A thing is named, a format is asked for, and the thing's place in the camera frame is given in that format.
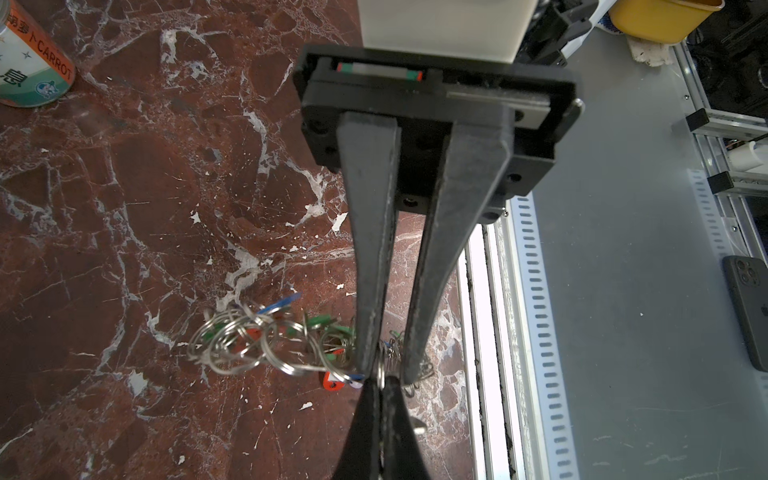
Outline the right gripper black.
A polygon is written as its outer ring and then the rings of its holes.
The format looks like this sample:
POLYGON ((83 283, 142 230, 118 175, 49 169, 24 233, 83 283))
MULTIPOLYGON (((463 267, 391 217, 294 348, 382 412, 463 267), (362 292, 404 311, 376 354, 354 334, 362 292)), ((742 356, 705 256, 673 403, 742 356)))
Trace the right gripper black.
POLYGON ((400 210, 424 214, 429 206, 401 367, 401 381, 412 384, 475 225, 495 222, 507 200, 533 190, 583 113, 578 78, 557 66, 307 44, 292 80, 315 162, 333 173, 342 167, 356 262, 355 368, 362 374, 374 369, 381 335, 396 189, 400 210), (510 126, 494 126, 503 114, 510 126))

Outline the metal key ring plate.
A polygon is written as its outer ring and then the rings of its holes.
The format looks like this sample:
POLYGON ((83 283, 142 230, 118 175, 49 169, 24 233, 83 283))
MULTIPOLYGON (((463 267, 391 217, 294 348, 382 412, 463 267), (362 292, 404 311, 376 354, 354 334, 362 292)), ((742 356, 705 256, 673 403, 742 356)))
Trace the metal key ring plate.
POLYGON ((189 360, 219 375, 272 367, 286 375, 317 374, 327 391, 362 387, 354 369, 355 330, 334 316, 297 312, 297 294, 253 309, 235 302, 207 309, 187 343, 189 360))

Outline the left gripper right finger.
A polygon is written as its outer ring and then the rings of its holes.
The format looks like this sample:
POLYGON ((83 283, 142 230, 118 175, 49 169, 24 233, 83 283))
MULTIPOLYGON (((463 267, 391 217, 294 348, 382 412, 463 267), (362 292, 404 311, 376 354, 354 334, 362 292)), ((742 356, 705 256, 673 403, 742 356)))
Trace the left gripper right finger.
POLYGON ((381 391, 382 479, 428 480, 428 469, 419 450, 416 434, 397 377, 387 376, 381 391))

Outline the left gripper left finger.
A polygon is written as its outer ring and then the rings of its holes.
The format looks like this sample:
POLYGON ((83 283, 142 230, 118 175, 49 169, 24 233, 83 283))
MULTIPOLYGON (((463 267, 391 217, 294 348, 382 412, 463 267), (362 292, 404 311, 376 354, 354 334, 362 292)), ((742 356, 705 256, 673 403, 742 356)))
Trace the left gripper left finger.
POLYGON ((381 398, 377 381, 367 379, 333 480, 376 480, 380 475, 381 398))

